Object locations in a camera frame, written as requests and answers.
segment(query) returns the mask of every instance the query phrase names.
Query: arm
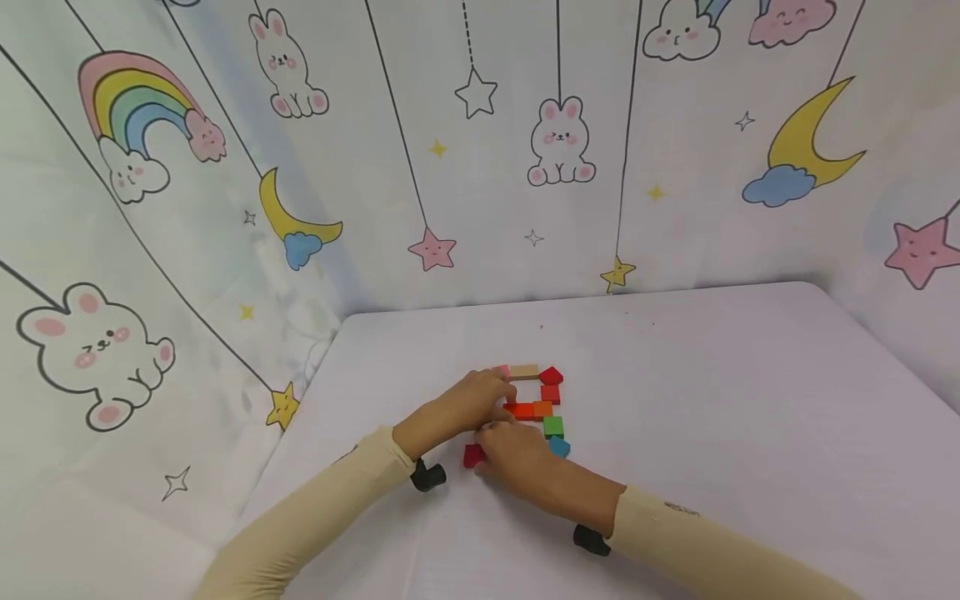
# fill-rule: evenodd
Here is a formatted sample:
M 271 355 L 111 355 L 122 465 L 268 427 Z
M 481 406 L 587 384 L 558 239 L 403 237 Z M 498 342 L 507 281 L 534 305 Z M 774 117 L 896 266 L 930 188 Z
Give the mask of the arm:
M 497 371 L 471 372 L 396 427 L 381 427 L 227 543 L 194 600 L 274 600 L 294 576 L 374 502 L 402 484 L 434 446 L 490 420 L 516 401 Z
M 600 532 L 617 552 L 704 598 L 859 598 L 826 575 L 699 513 L 554 456 L 534 427 L 494 423 L 476 438 L 488 459 L 477 466 L 479 474 L 550 514 Z

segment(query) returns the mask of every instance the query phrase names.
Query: blue cloud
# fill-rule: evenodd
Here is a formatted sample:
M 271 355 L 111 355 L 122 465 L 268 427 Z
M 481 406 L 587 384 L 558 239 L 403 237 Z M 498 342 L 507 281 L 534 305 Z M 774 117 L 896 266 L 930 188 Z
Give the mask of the blue cloud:
M 764 203 L 771 208 L 783 206 L 810 193 L 817 178 L 808 175 L 806 169 L 780 164 L 763 174 L 758 180 L 743 188 L 743 199 L 749 203 Z
M 287 251 L 287 264 L 294 271 L 299 271 L 310 256 L 313 256 L 324 246 L 324 242 L 316 235 L 307 235 L 302 231 L 287 233 L 283 236 L 283 248 Z

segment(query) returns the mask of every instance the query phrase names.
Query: black line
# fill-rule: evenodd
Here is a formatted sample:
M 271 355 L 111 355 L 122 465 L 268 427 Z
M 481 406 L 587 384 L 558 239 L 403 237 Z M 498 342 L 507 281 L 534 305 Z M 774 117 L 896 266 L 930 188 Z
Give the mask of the black line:
M 197 63 L 197 68 L 200 69 L 200 74 L 204 76 L 204 81 L 206 86 L 210 88 L 210 92 L 213 94 L 213 97 L 216 98 L 217 104 L 220 105 L 220 110 L 223 112 L 224 116 L 227 118 L 227 122 L 230 123 L 230 128 L 233 129 L 233 134 L 236 135 L 237 141 L 240 142 L 240 147 L 243 148 L 244 153 L 247 154 L 247 158 L 250 159 L 250 164 L 253 165 L 253 170 L 256 171 L 256 174 L 263 179 L 263 173 L 260 172 L 260 168 L 256 166 L 256 160 L 253 160 L 253 155 L 250 154 L 250 149 L 247 148 L 247 143 L 243 141 L 243 135 L 240 134 L 240 131 L 237 130 L 237 126 L 233 124 L 233 119 L 230 118 L 230 113 L 227 112 L 227 107 L 224 106 L 224 102 L 220 99 L 220 95 L 217 94 L 217 90 L 213 87 L 213 84 L 210 82 L 210 78 L 206 76 L 206 71 L 200 65 L 200 59 L 197 58 L 196 53 L 193 51 L 193 46 L 190 45 L 190 42 L 187 41 L 186 35 L 183 34 L 183 29 L 180 28 L 180 24 L 177 22 L 177 18 L 174 17 L 173 11 L 170 10 L 170 5 L 167 3 L 167 0 L 163 0 L 163 8 L 167 10 L 167 14 L 170 15 L 170 20 L 174 22 L 174 27 L 177 28 L 177 33 L 180 34 L 180 39 L 183 40 L 183 45 L 186 46 L 187 52 L 190 53 L 190 56 L 193 57 L 193 61 Z
M 840 63 L 843 62 L 843 57 L 847 54 L 847 46 L 850 45 L 850 40 L 853 37 L 853 30 L 856 29 L 856 24 L 860 22 L 860 14 L 863 13 L 863 7 L 867 6 L 867 0 L 860 0 L 860 8 L 856 11 L 856 16 L 853 18 L 853 24 L 850 26 L 850 31 L 847 32 L 847 40 L 843 42 L 843 48 L 840 50 L 840 56 L 837 58 L 837 63 L 833 66 L 833 72 L 830 73 L 830 81 L 827 83 L 827 87 L 833 85 L 833 80 L 837 76 L 837 71 L 840 69 Z
M 950 210 L 947 211 L 947 214 L 944 215 L 944 218 L 949 219 L 950 215 L 953 214 L 953 211 L 956 210 L 958 206 L 960 206 L 960 200 L 953 203 L 953 206 L 950 207 Z
M 54 308 L 59 308 L 60 310 L 63 309 L 63 307 L 60 306 L 59 302 L 47 296 L 46 292 L 36 287 L 32 281 L 30 281 L 28 278 L 18 273 L 17 270 L 11 267 L 9 264 L 7 264 L 7 262 L 3 258 L 0 258 L 0 269 L 3 269 L 8 274 L 10 274 L 11 277 L 13 277 L 17 281 L 25 285 L 27 289 L 29 289 L 31 292 L 40 296 L 44 302 L 50 304 Z
M 63 2 L 65 2 L 70 8 L 70 11 L 73 13 L 73 15 L 77 17 L 77 20 L 80 21 L 80 24 L 84 26 L 86 34 L 90 36 L 90 39 L 92 39 L 93 43 L 97 45 L 97 48 L 100 48 L 100 52 L 104 52 L 104 47 L 100 45 L 100 40 L 98 40 L 93 32 L 90 31 L 90 28 L 86 26 L 86 21 L 84 21 L 84 18 L 80 16 L 80 14 L 77 12 L 77 9 L 73 8 L 73 5 L 70 4 L 70 0 L 63 0 Z
M 640 17 L 643 15 L 643 0 L 636 7 L 636 37 L 634 38 L 634 66 L 630 72 L 630 104 L 627 106 L 627 134 L 623 142 L 623 170 L 620 172 L 620 208 L 616 216 L 616 250 L 620 255 L 620 224 L 623 223 L 623 188 L 627 181 L 627 157 L 630 154 L 630 123 L 634 118 L 634 89 L 636 87 L 636 57 L 640 49 Z
M 394 105 L 394 114 L 396 115 L 396 126 L 400 129 L 400 140 L 403 142 L 403 152 L 407 154 L 407 166 L 410 167 L 410 179 L 414 181 L 414 191 L 417 193 L 417 204 L 420 205 L 420 215 L 423 217 L 423 227 L 429 229 L 426 224 L 426 211 L 423 210 L 423 200 L 420 199 L 420 188 L 417 186 L 417 176 L 414 175 L 414 161 L 410 159 L 410 149 L 407 147 L 407 138 L 403 134 L 403 123 L 400 122 L 400 111 L 396 107 L 396 98 L 394 97 L 394 87 L 390 85 L 390 74 L 387 73 L 387 62 L 383 58 L 383 49 L 380 48 L 380 36 L 376 34 L 376 25 L 373 23 L 373 13 L 370 10 L 370 0 L 363 0 L 367 5 L 367 16 L 370 18 L 370 28 L 373 30 L 373 41 L 376 42 L 376 52 L 380 55 L 380 64 L 383 66 L 383 78 L 387 80 L 387 91 L 390 92 L 390 102 Z
M 560 0 L 557 0 L 557 104 L 564 104 L 564 92 L 563 88 L 560 85 L 561 82 L 561 69 L 560 69 Z
M 467 51 L 470 53 L 470 69 L 473 68 L 473 43 L 470 41 L 470 21 L 467 19 L 467 0 L 461 0 L 464 6 L 464 28 L 467 29 Z
M 97 176 L 97 179 L 100 180 L 100 183 L 107 190 L 107 193 L 109 194 L 110 199 L 113 200 L 113 204 L 116 206 L 117 210 L 120 212 L 120 216 L 123 218 L 124 222 L 127 224 L 127 227 L 130 229 L 130 233 L 133 234 L 133 237 L 136 238 L 136 241 L 140 244 L 140 248 L 143 249 L 143 251 L 150 258 L 151 262 L 154 263 L 154 266 L 156 267 L 156 269 L 160 271 L 160 274 L 163 276 L 163 278 L 167 280 L 167 283 L 169 283 L 170 287 L 173 288 L 174 292 L 177 293 L 177 296 L 180 297 L 180 300 L 182 300 L 182 302 L 186 305 L 186 307 L 190 309 L 190 312 L 193 313 L 194 317 L 196 317 L 202 324 L 204 324 L 207 330 L 209 330 L 209 332 L 213 334 L 213 337 L 217 338 L 217 340 L 224 345 L 224 348 L 229 350 L 230 354 L 233 354 L 233 357 L 236 358 L 238 361 L 240 361 L 240 364 L 246 367 L 247 371 L 249 371 L 254 377 L 256 377 L 256 379 L 263 385 L 263 387 L 267 388 L 268 391 L 272 392 L 273 390 L 267 384 L 267 382 L 264 381 L 263 377 L 261 377 L 256 371 L 254 371 L 253 367 L 251 367 L 250 364 L 247 363 L 247 361 L 245 361 L 239 354 L 237 354 L 236 350 L 231 348 L 230 345 L 227 343 L 227 341 L 224 340 L 224 338 L 220 337 L 220 334 L 216 332 L 216 330 L 210 325 L 210 323 L 206 321 L 206 319 L 204 319 L 201 316 L 199 312 L 197 312 L 197 309 L 194 308 L 192 304 L 190 304 L 190 302 L 186 299 L 186 297 L 183 295 L 180 289 L 177 288 L 177 285 L 173 282 L 173 279 L 171 279 L 170 276 L 167 275 L 167 272 L 163 270 L 163 267 L 161 267 L 160 263 L 157 262 L 156 258 L 154 258 L 154 255 L 150 252 L 150 250 L 147 248 L 147 245 L 140 238 L 140 235 L 136 232 L 136 229 L 133 228 L 133 224 L 130 222 L 130 219 L 127 217 L 127 213 L 124 212 L 123 206 L 120 205 L 120 201 L 118 201 L 116 197 L 113 195 L 113 190 L 110 188 L 110 184 L 107 183 L 106 180 L 104 180 L 103 176 L 100 174 L 100 171 L 98 171 L 97 167 L 95 167 L 93 165 L 93 162 L 90 161 L 89 156 L 87 156 L 86 153 L 84 152 L 84 149 L 81 148 L 80 142 L 77 141 L 77 138 L 74 137 L 73 133 L 71 133 L 70 130 L 67 128 L 66 123 L 64 123 L 63 119 L 60 118 L 60 115 L 57 114 L 57 111 L 53 108 L 53 105 L 50 104 L 50 101 L 47 100 L 47 97 L 43 95 L 43 92 L 41 92 L 40 89 L 36 86 L 36 84 L 34 83 L 34 80 L 30 79 L 30 76 L 27 75 L 27 73 L 23 70 L 20 64 L 13 59 L 13 57 L 10 55 L 10 53 L 7 51 L 7 48 L 4 47 L 3 44 L 0 44 L 0 54 L 3 54 L 3 56 L 10 62 L 10 64 L 13 65 L 13 68 L 16 69 L 16 72 L 20 74 L 20 77 L 22 77 L 25 82 L 27 82 L 27 85 L 30 86 L 30 88 L 34 91 L 34 94 L 36 94 L 36 96 L 40 99 L 40 102 L 42 102 L 43 105 L 47 107 L 47 110 L 50 111 L 50 114 L 52 114 L 53 117 L 57 120 L 57 123 L 60 124 L 60 128 L 63 130 L 63 133 L 66 134 L 68 138 L 70 138 L 71 142 L 73 142 L 74 148 L 76 148 L 77 152 L 80 153 L 80 156 L 83 157 L 84 162 L 86 162 L 86 166 L 90 167 L 90 171 L 93 171 L 93 174 Z

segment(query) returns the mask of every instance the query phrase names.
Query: rainbow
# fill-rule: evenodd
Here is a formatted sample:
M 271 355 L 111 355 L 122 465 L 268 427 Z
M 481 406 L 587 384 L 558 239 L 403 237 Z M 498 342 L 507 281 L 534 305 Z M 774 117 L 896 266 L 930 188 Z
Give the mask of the rainbow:
M 173 123 L 189 140 L 187 114 L 206 119 L 183 82 L 163 64 L 132 52 L 105 52 L 85 60 L 78 75 L 86 119 L 97 139 L 109 137 L 125 152 L 149 158 L 147 129 Z

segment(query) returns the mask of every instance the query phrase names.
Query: green block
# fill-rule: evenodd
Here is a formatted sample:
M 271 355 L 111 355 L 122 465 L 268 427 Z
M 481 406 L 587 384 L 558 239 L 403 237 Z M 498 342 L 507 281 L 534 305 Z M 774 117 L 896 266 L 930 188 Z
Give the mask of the green block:
M 543 418 L 543 437 L 557 436 L 561 440 L 564 438 L 564 419 L 562 417 L 544 417 Z

